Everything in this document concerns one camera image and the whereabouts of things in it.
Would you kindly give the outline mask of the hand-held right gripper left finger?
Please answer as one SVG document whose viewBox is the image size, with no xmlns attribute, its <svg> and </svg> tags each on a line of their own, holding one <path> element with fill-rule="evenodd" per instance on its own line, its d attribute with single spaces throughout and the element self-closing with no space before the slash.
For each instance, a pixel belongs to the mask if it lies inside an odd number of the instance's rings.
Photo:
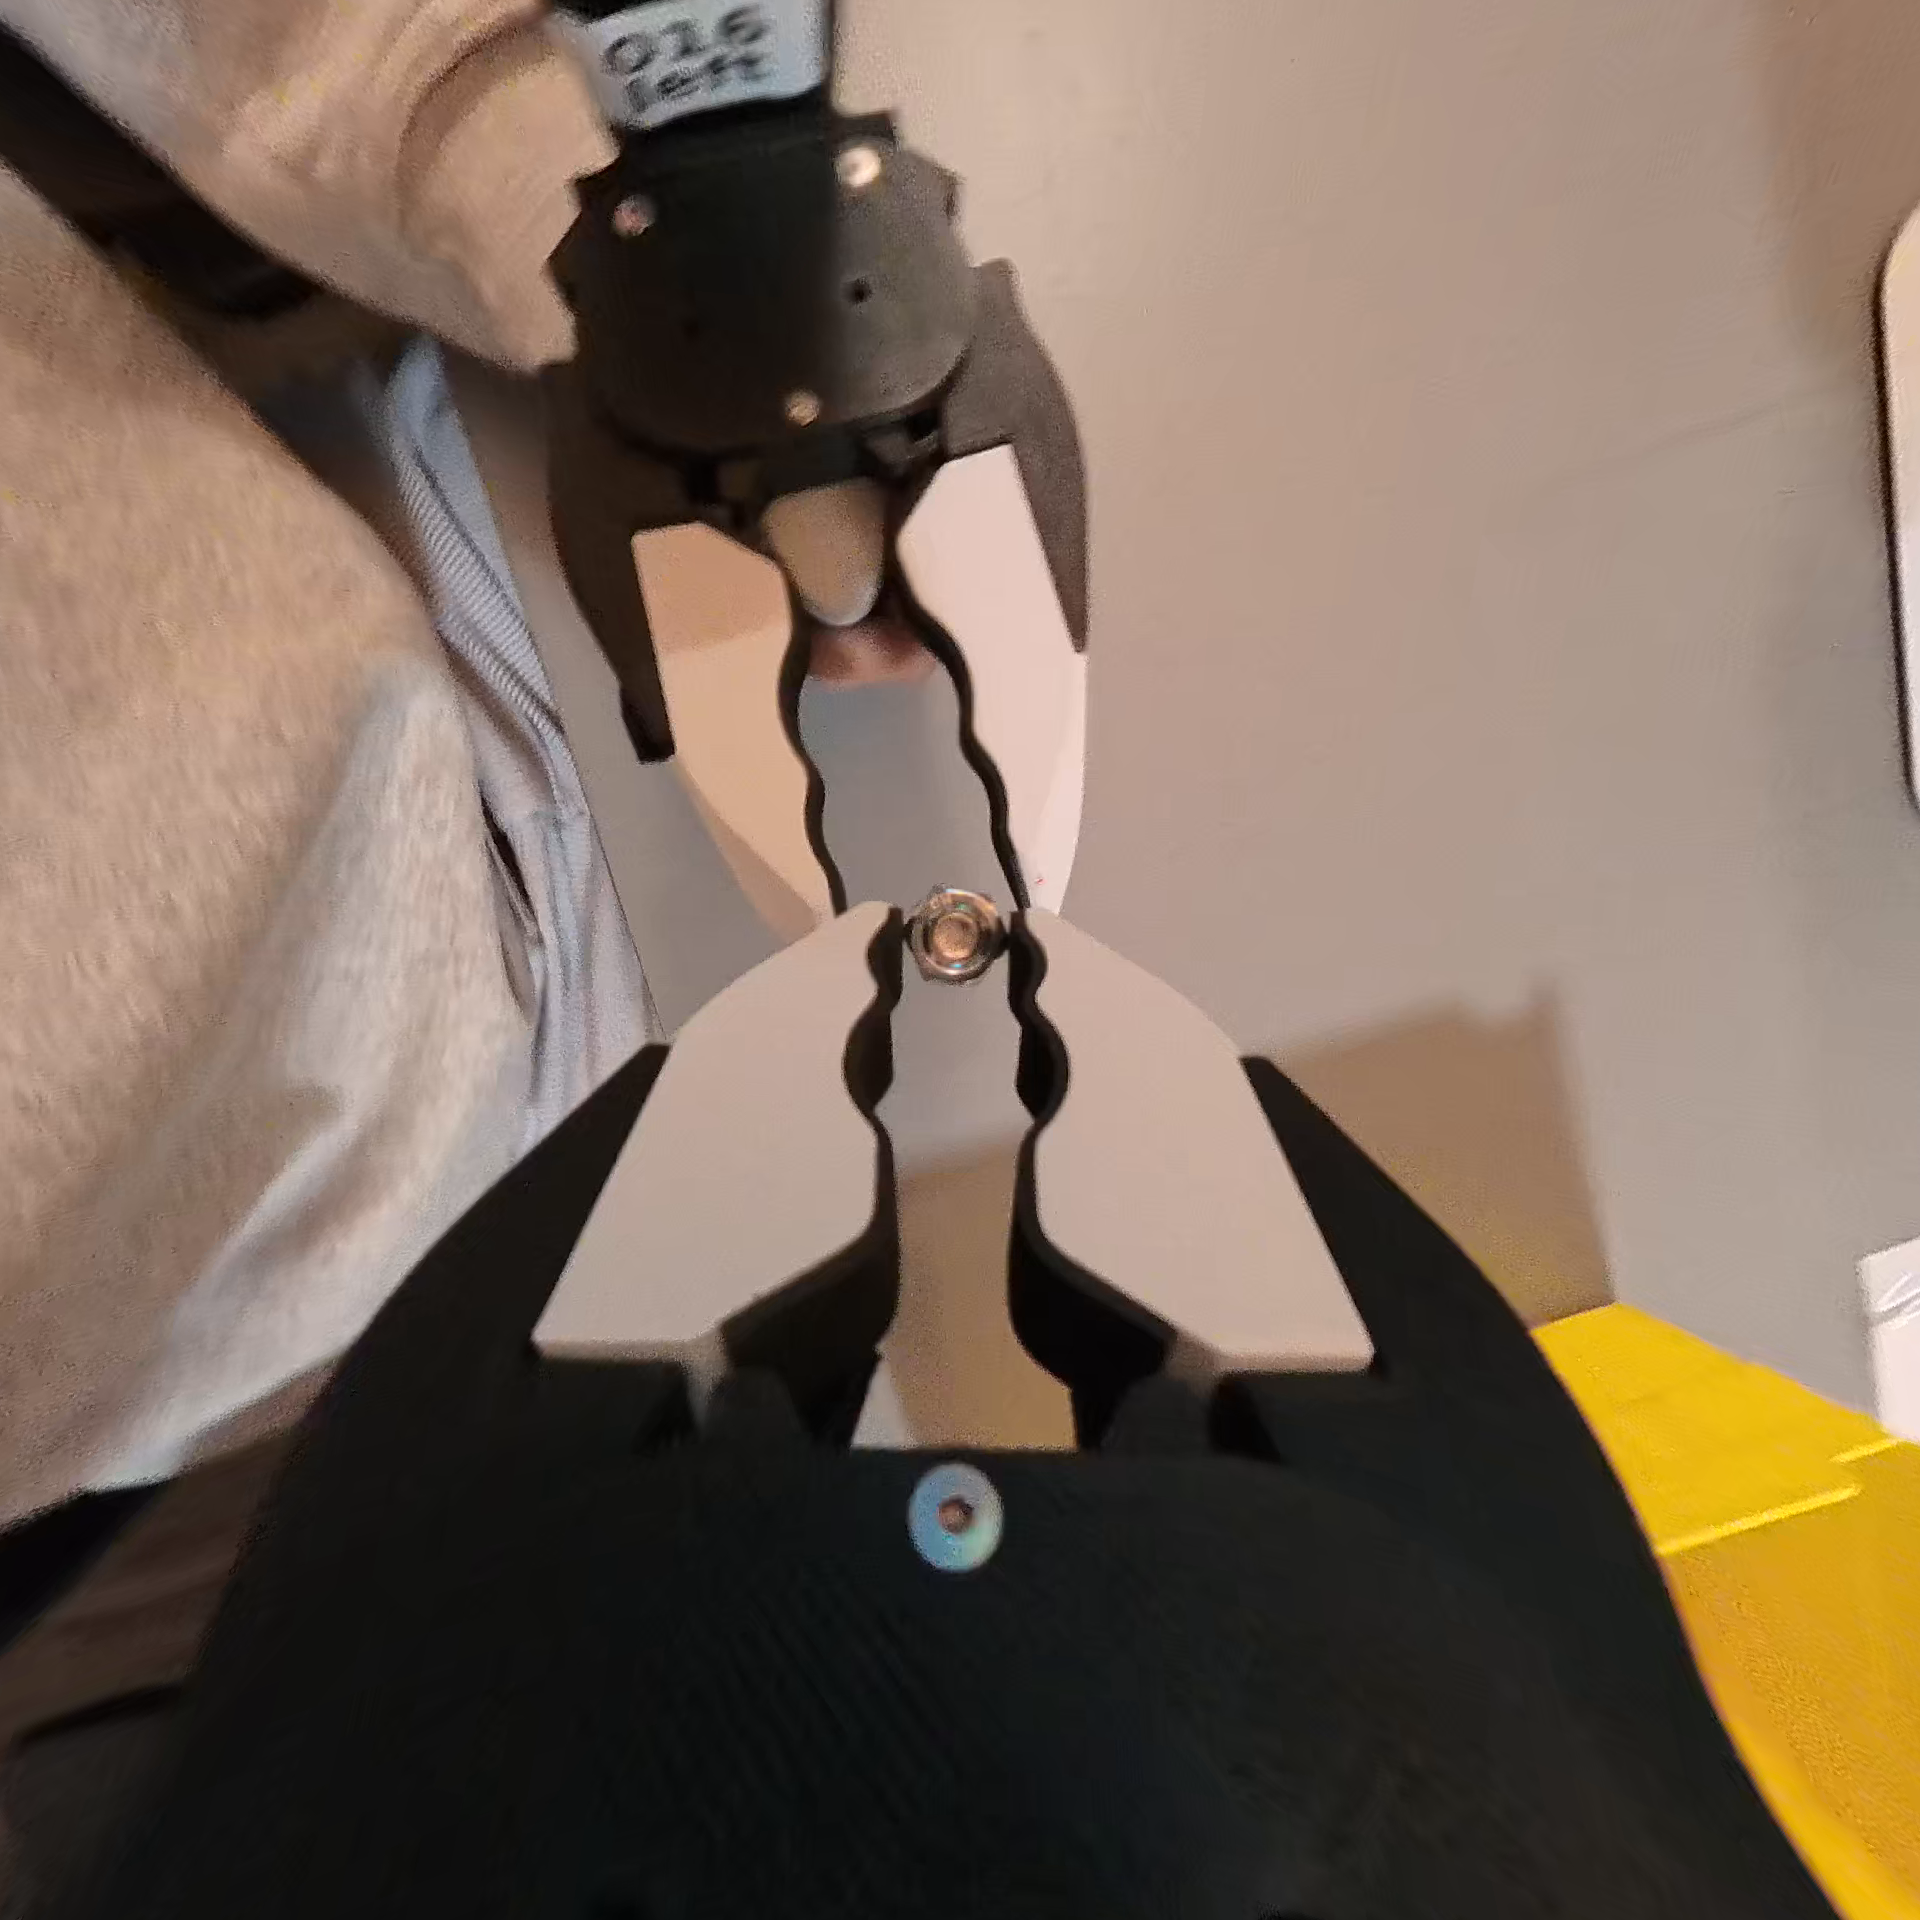
<svg viewBox="0 0 1920 1920">
<path fill-rule="evenodd" d="M 716 994 L 665 1050 L 536 1321 L 546 1361 L 743 1372 L 823 1412 L 899 1310 L 892 1085 L 904 918 L 851 908 Z"/>
</svg>

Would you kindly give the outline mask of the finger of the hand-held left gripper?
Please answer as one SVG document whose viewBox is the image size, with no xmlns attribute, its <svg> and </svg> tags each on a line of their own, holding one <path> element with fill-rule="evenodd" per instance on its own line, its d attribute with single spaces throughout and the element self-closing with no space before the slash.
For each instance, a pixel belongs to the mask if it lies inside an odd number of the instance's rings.
<svg viewBox="0 0 1920 1920">
<path fill-rule="evenodd" d="M 948 664 L 965 763 L 987 800 L 1003 884 L 1059 915 L 1081 844 L 1089 657 L 1009 443 L 941 465 L 904 517 L 906 603 Z"/>
<path fill-rule="evenodd" d="M 847 908 L 801 737 L 794 593 L 775 560 L 703 522 L 635 533 L 632 557 L 680 777 L 743 897 L 794 945 Z"/>
</svg>

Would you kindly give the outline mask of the yellow plastic bin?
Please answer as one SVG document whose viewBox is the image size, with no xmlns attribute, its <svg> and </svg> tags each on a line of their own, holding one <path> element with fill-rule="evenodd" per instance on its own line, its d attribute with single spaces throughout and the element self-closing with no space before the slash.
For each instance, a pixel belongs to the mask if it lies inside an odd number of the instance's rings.
<svg viewBox="0 0 1920 1920">
<path fill-rule="evenodd" d="M 1533 1333 L 1749 1773 L 1844 1916 L 1917 1916 L 1917 1449 L 1628 1306 Z"/>
</svg>

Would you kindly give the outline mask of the striped shirt hem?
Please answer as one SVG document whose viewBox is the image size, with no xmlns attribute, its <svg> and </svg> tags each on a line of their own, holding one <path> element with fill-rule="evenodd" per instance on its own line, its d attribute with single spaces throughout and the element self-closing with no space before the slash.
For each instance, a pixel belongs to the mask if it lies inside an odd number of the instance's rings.
<svg viewBox="0 0 1920 1920">
<path fill-rule="evenodd" d="M 368 424 L 396 498 L 392 541 L 471 741 L 507 974 L 531 1027 L 522 1139 L 532 1145 L 657 1040 L 657 1008 L 439 344 L 419 334 L 375 374 Z"/>
</svg>

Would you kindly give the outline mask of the person's left hand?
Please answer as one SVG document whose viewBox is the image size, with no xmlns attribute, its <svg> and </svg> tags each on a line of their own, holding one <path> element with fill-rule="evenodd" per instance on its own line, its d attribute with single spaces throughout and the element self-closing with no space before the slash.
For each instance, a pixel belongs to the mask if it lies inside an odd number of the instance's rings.
<svg viewBox="0 0 1920 1920">
<path fill-rule="evenodd" d="M 808 676 L 829 688 L 917 684 L 931 668 L 924 640 L 890 614 L 849 627 L 815 622 L 808 634 Z"/>
</svg>

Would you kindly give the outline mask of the person's grey sweatshirt torso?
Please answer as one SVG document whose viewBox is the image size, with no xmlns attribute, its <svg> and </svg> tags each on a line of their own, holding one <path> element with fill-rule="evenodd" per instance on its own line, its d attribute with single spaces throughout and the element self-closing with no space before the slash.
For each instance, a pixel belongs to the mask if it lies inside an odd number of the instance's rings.
<svg viewBox="0 0 1920 1920">
<path fill-rule="evenodd" d="M 243 1442 L 517 1139 L 463 702 L 379 533 L 5 174 L 5 1524 Z"/>
</svg>

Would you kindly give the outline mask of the grey desk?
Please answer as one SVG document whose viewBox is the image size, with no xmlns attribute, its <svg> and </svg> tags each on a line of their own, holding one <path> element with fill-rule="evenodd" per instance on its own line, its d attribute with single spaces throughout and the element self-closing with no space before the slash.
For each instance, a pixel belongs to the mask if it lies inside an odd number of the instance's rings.
<svg viewBox="0 0 1920 1920">
<path fill-rule="evenodd" d="M 1916 5 L 844 5 L 1089 453 L 1068 918 L 1517 1308 L 1872 1408 Z"/>
</svg>

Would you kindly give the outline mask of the laminated instruction sheet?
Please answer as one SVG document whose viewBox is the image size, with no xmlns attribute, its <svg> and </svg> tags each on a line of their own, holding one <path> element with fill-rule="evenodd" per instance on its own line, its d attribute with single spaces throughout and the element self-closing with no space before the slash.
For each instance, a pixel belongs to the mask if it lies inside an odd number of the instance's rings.
<svg viewBox="0 0 1920 1920">
<path fill-rule="evenodd" d="M 1917 1236 L 1858 1261 L 1867 1368 L 1880 1427 L 1917 1444 Z"/>
</svg>

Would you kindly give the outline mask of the white monitor stand base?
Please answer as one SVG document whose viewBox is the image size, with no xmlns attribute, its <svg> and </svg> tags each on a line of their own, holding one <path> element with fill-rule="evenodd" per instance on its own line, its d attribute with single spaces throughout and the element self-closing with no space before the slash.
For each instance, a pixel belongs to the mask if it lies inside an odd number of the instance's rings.
<svg viewBox="0 0 1920 1920">
<path fill-rule="evenodd" d="M 1892 694 L 1907 793 L 1917 800 L 1917 208 L 1907 213 L 1880 269 L 1876 373 Z"/>
</svg>

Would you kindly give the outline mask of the person's left forearm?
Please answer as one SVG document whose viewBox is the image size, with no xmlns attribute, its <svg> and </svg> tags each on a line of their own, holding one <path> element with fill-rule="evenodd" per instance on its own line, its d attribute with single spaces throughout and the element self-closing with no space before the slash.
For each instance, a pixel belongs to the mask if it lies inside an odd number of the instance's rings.
<svg viewBox="0 0 1920 1920">
<path fill-rule="evenodd" d="M 215 216 L 387 321 L 569 362 L 549 261 L 605 118 L 532 2 L 5 2 L 5 27 Z"/>
</svg>

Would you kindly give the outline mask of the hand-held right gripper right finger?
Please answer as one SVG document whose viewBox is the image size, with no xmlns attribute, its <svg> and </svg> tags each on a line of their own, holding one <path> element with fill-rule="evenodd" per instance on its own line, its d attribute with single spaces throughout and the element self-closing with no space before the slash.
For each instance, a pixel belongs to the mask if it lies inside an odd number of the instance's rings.
<svg viewBox="0 0 1920 1920">
<path fill-rule="evenodd" d="M 1141 1381 L 1362 1376 L 1377 1344 L 1247 1061 L 1169 982 L 1031 908 L 1010 931 L 1028 1130 L 1009 1306 L 1075 1411 Z"/>
</svg>

